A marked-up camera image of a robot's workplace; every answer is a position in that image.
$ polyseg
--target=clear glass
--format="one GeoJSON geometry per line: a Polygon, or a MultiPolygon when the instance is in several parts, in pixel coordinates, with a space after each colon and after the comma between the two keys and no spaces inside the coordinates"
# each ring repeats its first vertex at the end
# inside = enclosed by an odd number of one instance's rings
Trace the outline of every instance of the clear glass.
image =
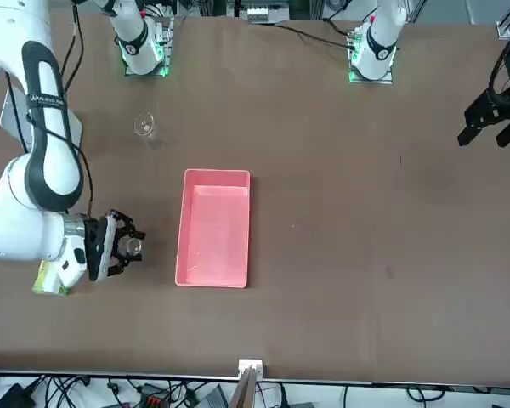
{"type": "Polygon", "coordinates": [[[151,112],[140,113],[134,120],[134,132],[152,149],[164,145],[158,126],[151,112]]]}

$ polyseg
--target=pink tray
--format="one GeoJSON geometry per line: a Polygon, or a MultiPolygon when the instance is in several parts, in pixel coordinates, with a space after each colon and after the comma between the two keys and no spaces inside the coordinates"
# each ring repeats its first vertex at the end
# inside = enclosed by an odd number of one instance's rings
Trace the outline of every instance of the pink tray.
{"type": "Polygon", "coordinates": [[[246,287],[249,172],[185,172],[176,284],[246,287]]]}

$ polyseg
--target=wire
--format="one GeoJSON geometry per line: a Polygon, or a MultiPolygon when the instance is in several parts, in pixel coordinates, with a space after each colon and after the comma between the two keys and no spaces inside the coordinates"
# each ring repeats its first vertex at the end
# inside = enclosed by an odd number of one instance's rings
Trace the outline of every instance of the wire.
{"type": "Polygon", "coordinates": [[[141,385],[138,385],[138,386],[137,386],[137,385],[134,385],[134,384],[133,384],[133,382],[132,382],[132,381],[130,381],[130,378],[128,378],[128,376],[127,376],[127,381],[128,381],[128,383],[132,386],[132,388],[134,388],[134,389],[136,390],[136,392],[137,392],[138,394],[142,394],[142,389],[143,389],[143,387],[142,387],[141,385]]]}
{"type": "Polygon", "coordinates": [[[354,1],[354,0],[346,0],[346,3],[344,3],[344,5],[343,5],[341,8],[339,8],[337,11],[335,11],[335,12],[332,14],[332,16],[331,16],[331,17],[328,17],[327,19],[323,19],[323,20],[331,20],[331,19],[333,19],[334,17],[336,17],[336,16],[337,16],[337,14],[338,14],[338,13],[340,13],[340,12],[344,11],[345,9],[347,9],[347,8],[348,8],[348,6],[349,6],[349,4],[350,4],[351,2],[353,2],[353,1],[354,1]]]}
{"type": "Polygon", "coordinates": [[[60,76],[61,77],[63,77],[65,75],[66,66],[68,65],[68,60],[70,59],[70,55],[71,55],[72,50],[74,49],[74,45],[76,45],[76,37],[77,37],[77,24],[74,20],[74,33],[71,36],[70,47],[68,47],[68,51],[66,52],[65,60],[62,63],[62,68],[60,68],[60,76]]]}
{"type": "Polygon", "coordinates": [[[264,408],[267,408],[266,399],[264,399],[264,392],[263,392],[263,389],[261,388],[261,384],[257,383],[257,388],[258,388],[258,392],[261,393],[261,399],[263,399],[264,408]]]}
{"type": "Polygon", "coordinates": [[[417,402],[419,404],[423,404],[423,408],[425,408],[427,406],[428,402],[435,402],[435,401],[442,400],[444,398],[445,391],[444,390],[440,390],[440,392],[441,392],[441,394],[437,395],[436,397],[425,397],[425,394],[423,393],[422,389],[419,388],[418,386],[412,387],[412,386],[409,385],[408,387],[406,387],[406,393],[408,394],[408,397],[410,397],[410,399],[412,401],[415,401],[415,402],[417,402]],[[421,398],[416,398],[416,397],[414,397],[411,394],[411,389],[412,388],[414,388],[419,393],[421,398]]]}
{"type": "Polygon", "coordinates": [[[11,98],[11,105],[14,108],[15,123],[17,125],[17,132],[19,133],[20,143],[23,146],[23,151],[25,153],[28,153],[28,148],[26,147],[25,138],[23,137],[23,131],[20,128],[19,112],[17,111],[17,103],[15,102],[14,88],[11,85],[11,76],[9,76],[9,72],[6,72],[6,81],[8,82],[8,92],[9,92],[9,97],[11,98]]]}
{"type": "Polygon", "coordinates": [[[334,42],[334,41],[326,40],[325,38],[317,37],[317,36],[314,36],[313,34],[309,34],[307,32],[297,30],[296,28],[287,27],[286,25],[275,25],[275,24],[270,24],[269,25],[269,24],[267,24],[265,26],[276,27],[276,28],[283,28],[284,30],[296,32],[297,34],[300,34],[301,36],[305,36],[307,38],[312,38],[313,40],[320,41],[320,42],[325,43],[325,44],[329,44],[329,45],[333,45],[335,47],[346,48],[346,49],[349,49],[351,51],[355,51],[355,47],[353,47],[351,45],[346,45],[346,44],[341,44],[340,42],[334,42]]]}
{"type": "Polygon", "coordinates": [[[280,382],[280,389],[281,389],[280,408],[291,408],[289,406],[289,401],[287,400],[286,388],[283,386],[283,384],[281,382],[280,382]]]}
{"type": "Polygon", "coordinates": [[[348,385],[346,385],[346,387],[343,389],[343,408],[346,408],[346,397],[348,396],[348,389],[348,385]]]}
{"type": "Polygon", "coordinates": [[[155,4],[146,4],[145,8],[148,9],[151,13],[156,14],[156,17],[164,18],[164,14],[155,4]]]}
{"type": "MultiPolygon", "coordinates": [[[[188,384],[188,383],[189,383],[189,382],[183,382],[183,381],[182,381],[182,382],[180,382],[179,384],[174,385],[174,386],[173,386],[173,390],[172,390],[171,392],[174,392],[174,391],[175,391],[176,389],[178,389],[178,388],[180,388],[180,390],[181,390],[181,387],[182,387],[182,386],[184,386],[185,384],[188,384]]],[[[146,396],[145,396],[145,400],[147,400],[149,397],[152,397],[152,396],[154,396],[154,395],[158,395],[158,394],[160,394],[160,393],[162,393],[162,390],[161,390],[161,389],[159,389],[158,391],[155,391],[153,394],[146,395],[146,396]]],[[[143,402],[143,401],[144,401],[144,400],[143,400],[143,399],[141,399],[141,397],[140,397],[140,401],[139,401],[139,403],[138,403],[138,404],[136,404],[133,408],[138,408],[140,405],[142,405],[142,402],[143,402]]]]}
{"type": "Polygon", "coordinates": [[[334,31],[336,31],[338,34],[342,34],[343,36],[347,36],[348,33],[346,31],[340,30],[336,24],[334,24],[331,19],[323,19],[329,26],[332,27],[334,31]]]}
{"type": "Polygon", "coordinates": [[[83,150],[81,147],[77,147],[75,144],[73,144],[70,140],[65,138],[64,136],[60,136],[59,134],[46,129],[45,127],[41,127],[36,122],[34,122],[30,116],[30,114],[26,114],[26,120],[34,127],[40,129],[42,132],[45,132],[47,134],[50,134],[51,136],[54,136],[57,139],[62,140],[66,143],[66,145],[72,150],[73,153],[79,153],[79,156],[82,157],[83,164],[85,165],[85,170],[87,171],[87,178],[88,178],[88,188],[89,188],[89,196],[88,196],[88,205],[87,205],[87,215],[88,217],[91,216],[91,212],[93,210],[93,196],[94,196],[94,188],[93,188],[93,176],[91,174],[91,169],[88,166],[88,160],[85,156],[85,153],[83,153],[83,150]]]}
{"type": "Polygon", "coordinates": [[[71,83],[74,81],[74,78],[76,77],[77,71],[79,70],[79,67],[82,64],[83,61],[83,55],[85,54],[85,43],[83,42],[83,33],[82,33],[82,27],[79,22],[79,12],[77,10],[77,5],[72,4],[72,14],[74,16],[74,22],[77,24],[77,31],[79,32],[79,41],[82,45],[82,50],[79,54],[79,59],[77,60],[76,66],[74,66],[73,71],[71,72],[70,78],[68,78],[68,81],[65,85],[65,92],[68,92],[68,89],[70,89],[71,83]]]}
{"type": "Polygon", "coordinates": [[[76,405],[71,401],[70,397],[68,396],[68,389],[66,389],[65,384],[62,382],[60,378],[54,377],[53,383],[57,386],[57,390],[60,389],[62,391],[62,395],[60,396],[59,400],[57,401],[57,408],[60,408],[62,405],[62,400],[66,398],[66,403],[70,408],[76,408],[76,405]]]}
{"type": "Polygon", "coordinates": [[[193,389],[189,389],[189,387],[187,387],[187,384],[185,384],[185,388],[187,388],[187,392],[185,393],[184,398],[176,405],[176,408],[179,408],[181,405],[185,404],[185,402],[189,399],[189,394],[196,395],[196,391],[198,391],[205,385],[208,385],[209,383],[210,383],[209,381],[206,381],[206,382],[202,383],[201,385],[199,385],[198,387],[193,388],[193,389]]]}
{"type": "Polygon", "coordinates": [[[374,13],[377,10],[378,7],[380,7],[379,4],[369,14],[365,16],[365,18],[362,20],[363,23],[366,21],[366,19],[368,19],[372,15],[372,13],[374,13]]]}

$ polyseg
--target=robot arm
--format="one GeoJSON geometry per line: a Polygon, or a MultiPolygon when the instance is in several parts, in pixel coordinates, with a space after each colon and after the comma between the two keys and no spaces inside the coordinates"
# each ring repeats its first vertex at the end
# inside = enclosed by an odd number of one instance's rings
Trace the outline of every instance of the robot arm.
{"type": "Polygon", "coordinates": [[[352,60],[364,78],[377,81],[388,73],[406,17],[405,0],[378,1],[374,20],[360,28],[360,46],[352,60]]]}
{"type": "Polygon", "coordinates": [[[124,255],[117,248],[123,236],[144,234],[119,212],[100,219],[64,214],[82,193],[83,173],[47,6],[47,0],[0,0],[0,66],[21,82],[32,125],[31,151],[13,159],[0,178],[0,258],[46,260],[71,287],[87,269],[99,281],[141,260],[139,250],[124,255]],[[118,229],[117,221],[125,226],[118,229]]]}

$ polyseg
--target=brown table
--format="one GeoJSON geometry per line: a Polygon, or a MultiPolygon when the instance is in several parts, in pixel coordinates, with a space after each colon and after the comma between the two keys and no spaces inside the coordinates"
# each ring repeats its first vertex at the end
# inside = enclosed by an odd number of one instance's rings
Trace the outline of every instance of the brown table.
{"type": "MultiPolygon", "coordinates": [[[[169,77],[125,78],[107,21],[82,25],[69,101],[94,213],[131,215],[145,261],[63,299],[31,293],[35,263],[0,262],[0,367],[227,376],[252,357],[267,377],[510,386],[510,147],[495,128],[456,143],[495,27],[407,26],[390,87],[349,84],[340,49],[225,18],[179,25],[169,77]],[[160,149],[133,133],[145,111],[160,149]],[[252,174],[246,290],[174,285],[190,167],[252,174]]],[[[19,153],[0,128],[0,174],[19,153]]]]}

